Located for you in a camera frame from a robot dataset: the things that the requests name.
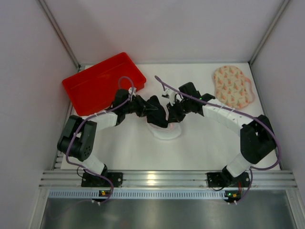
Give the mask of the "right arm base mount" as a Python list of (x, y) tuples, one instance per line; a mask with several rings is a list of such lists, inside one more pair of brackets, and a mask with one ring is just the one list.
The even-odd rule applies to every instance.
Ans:
[(225, 188), (225, 187), (249, 187), (250, 177), (247, 172), (243, 172), (237, 177), (225, 172), (207, 173), (208, 187)]

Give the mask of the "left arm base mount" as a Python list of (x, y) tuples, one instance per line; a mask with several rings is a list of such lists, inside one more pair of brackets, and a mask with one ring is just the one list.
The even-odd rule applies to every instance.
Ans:
[[(121, 172), (108, 172), (107, 179), (109, 179), (114, 187), (120, 187), (123, 182), (123, 173)], [(84, 172), (82, 175), (81, 187), (110, 187), (109, 181)]]

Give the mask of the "black bra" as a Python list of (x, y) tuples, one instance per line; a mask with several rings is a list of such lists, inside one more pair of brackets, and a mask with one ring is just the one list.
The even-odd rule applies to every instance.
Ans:
[(168, 121), (166, 120), (166, 112), (164, 107), (160, 104), (158, 97), (153, 95), (147, 100), (147, 102), (157, 108), (156, 110), (147, 112), (147, 123), (156, 125), (161, 128), (167, 128)]

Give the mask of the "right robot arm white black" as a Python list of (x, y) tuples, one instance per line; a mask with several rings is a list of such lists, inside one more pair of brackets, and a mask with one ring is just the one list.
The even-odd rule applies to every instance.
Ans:
[(182, 96), (167, 104), (170, 123), (181, 122), (186, 114), (195, 113), (227, 127), (240, 138), (240, 153), (220, 172), (221, 185), (237, 182), (246, 170), (279, 148), (271, 123), (265, 115), (253, 117), (221, 103), (211, 94), (201, 95), (192, 82), (174, 89)]

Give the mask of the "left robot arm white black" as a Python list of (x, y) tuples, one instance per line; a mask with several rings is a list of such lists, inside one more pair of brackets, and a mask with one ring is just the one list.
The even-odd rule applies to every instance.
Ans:
[(145, 116), (149, 104), (132, 90), (119, 89), (110, 107), (90, 116), (71, 115), (57, 143), (57, 149), (65, 154), (66, 162), (97, 176), (107, 176), (107, 166), (93, 153), (96, 133), (118, 126), (127, 114)]

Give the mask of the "floral pink laundry bag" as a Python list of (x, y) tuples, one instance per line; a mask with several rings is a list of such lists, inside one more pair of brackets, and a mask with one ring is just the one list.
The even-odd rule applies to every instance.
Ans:
[(255, 100), (252, 82), (233, 65), (217, 68), (213, 73), (215, 97), (230, 108), (242, 109)]

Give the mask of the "white mesh laundry bag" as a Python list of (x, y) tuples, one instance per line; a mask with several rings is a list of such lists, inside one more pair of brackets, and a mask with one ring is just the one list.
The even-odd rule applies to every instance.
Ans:
[[(164, 109), (166, 112), (166, 120), (168, 120), (169, 112), (166, 108)], [(153, 136), (160, 140), (173, 140), (179, 137), (182, 133), (182, 129), (179, 123), (168, 123), (167, 128), (161, 128), (149, 123), (147, 123), (147, 125)]]

